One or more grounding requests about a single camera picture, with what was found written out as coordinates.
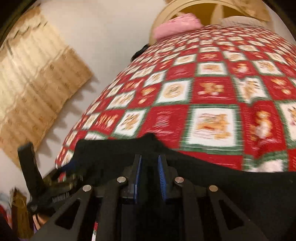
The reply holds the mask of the left hand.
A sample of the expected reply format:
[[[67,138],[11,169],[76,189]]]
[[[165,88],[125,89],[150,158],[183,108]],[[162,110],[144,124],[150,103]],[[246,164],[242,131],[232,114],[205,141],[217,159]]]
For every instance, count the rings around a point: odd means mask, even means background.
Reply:
[[[50,217],[44,214],[40,214],[40,213],[34,214],[33,221],[34,221],[35,229],[39,230],[49,219]]]

